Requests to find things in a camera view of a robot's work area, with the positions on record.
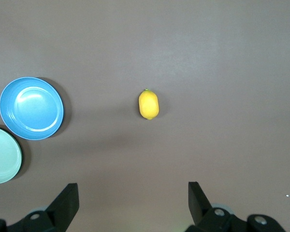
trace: mint green plate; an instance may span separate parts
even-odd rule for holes
[[[19,171],[22,161],[17,141],[0,129],[0,184],[11,180]]]

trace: gray tabletop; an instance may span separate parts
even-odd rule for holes
[[[68,231],[183,232],[198,181],[290,231],[290,1],[0,0],[0,94],[23,76],[53,85],[65,118],[50,138],[16,136],[8,224],[78,183]]]

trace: yellow lemon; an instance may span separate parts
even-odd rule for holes
[[[139,96],[139,106],[141,115],[151,120],[159,113],[158,97],[148,88],[146,88]]]

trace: lemon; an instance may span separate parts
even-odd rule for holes
[[[152,120],[159,113],[158,97],[148,88],[139,96],[139,106],[141,115],[148,120]]]

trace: plate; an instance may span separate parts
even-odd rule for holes
[[[19,171],[22,161],[17,141],[0,129],[0,184],[11,180]]]
[[[0,114],[14,134],[41,140],[59,129],[64,112],[59,94],[49,83],[36,77],[22,77],[3,90]]]

